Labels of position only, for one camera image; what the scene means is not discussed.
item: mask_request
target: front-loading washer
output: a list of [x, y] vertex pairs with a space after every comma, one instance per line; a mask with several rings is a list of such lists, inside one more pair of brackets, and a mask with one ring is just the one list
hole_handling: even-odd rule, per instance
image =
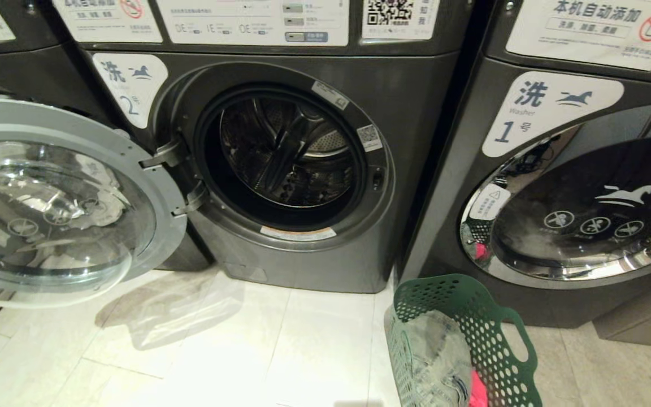
[[472, 3], [129, 3], [55, 5], [227, 273], [383, 289]]
[[496, 3], [400, 278], [577, 327], [651, 287], [651, 2], [566, 3]]

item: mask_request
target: washing machine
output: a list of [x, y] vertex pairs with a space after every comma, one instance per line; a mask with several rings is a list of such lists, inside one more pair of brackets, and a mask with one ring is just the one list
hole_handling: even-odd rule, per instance
[[651, 288], [651, 2], [495, 3], [400, 281], [578, 327]]
[[471, 2], [54, 3], [228, 275], [385, 287]]
[[[27, 109], [23, 106], [28, 106], [28, 113], [22, 113], [20, 109]], [[199, 237], [172, 235], [173, 239], [180, 237], [177, 241], [181, 243], [174, 253], [167, 250], [171, 244], [163, 245], [162, 253], [172, 254], [170, 258], [149, 255], [160, 249], [132, 243], [137, 252], [130, 250], [127, 256], [138, 255], [142, 260], [125, 261], [126, 250], [104, 246], [108, 244], [105, 236], [118, 232], [94, 232], [116, 227], [122, 212], [134, 211], [124, 204], [121, 194], [106, 198], [96, 185], [127, 190], [131, 184], [116, 181], [119, 175], [108, 172], [105, 164], [76, 154], [75, 150], [83, 150], [77, 149], [76, 138], [67, 134], [75, 131], [80, 121], [97, 120], [107, 123], [108, 129], [118, 128], [111, 124], [119, 119], [116, 109], [51, 2], [0, 2], [0, 306], [71, 304], [153, 267], [194, 271], [207, 266], [201, 251], [204, 245], [197, 245]], [[21, 118], [21, 114], [30, 117]], [[48, 122], [52, 115], [57, 118]], [[122, 131], [117, 134], [126, 136]], [[60, 138], [67, 142], [59, 144]], [[92, 144], [93, 139], [86, 140], [85, 144]], [[112, 141], [102, 144], [102, 148], [114, 146]], [[132, 149], [145, 154], [140, 147]], [[84, 175], [77, 177], [73, 168]], [[82, 182], [88, 186], [65, 185]], [[77, 190], [87, 190], [88, 198], [77, 196]], [[188, 227], [183, 220], [168, 222], [176, 232]]]

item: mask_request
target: qr code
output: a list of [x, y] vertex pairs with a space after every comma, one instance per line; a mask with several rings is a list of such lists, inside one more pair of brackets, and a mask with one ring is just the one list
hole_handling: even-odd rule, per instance
[[368, 0], [368, 25], [408, 25], [413, 0]]

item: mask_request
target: qr code sticker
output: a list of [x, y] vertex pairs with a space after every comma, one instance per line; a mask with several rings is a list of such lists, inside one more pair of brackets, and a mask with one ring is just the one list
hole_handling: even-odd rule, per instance
[[414, 13], [413, 0], [368, 0], [368, 25], [408, 25]]
[[378, 150], [383, 148], [383, 143], [380, 141], [380, 134], [378, 129], [373, 124], [361, 127], [357, 130], [358, 137], [361, 139], [361, 144], [366, 152]]

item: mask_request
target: green laundry basket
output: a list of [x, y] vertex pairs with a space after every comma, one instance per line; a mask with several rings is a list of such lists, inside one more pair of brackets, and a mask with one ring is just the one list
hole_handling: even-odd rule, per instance
[[[477, 280], [466, 275], [409, 280], [396, 290], [393, 307], [395, 317], [401, 322], [408, 322], [433, 309], [459, 322], [471, 350], [472, 365], [486, 385], [489, 405], [542, 405], [534, 386], [537, 354], [522, 318], [513, 309], [496, 304], [486, 287]], [[526, 361], [517, 359], [509, 348], [501, 331], [504, 320], [516, 325], [529, 353]], [[388, 335], [387, 339], [398, 394], [401, 400], [411, 400], [411, 355], [407, 347], [397, 345], [402, 338]]]

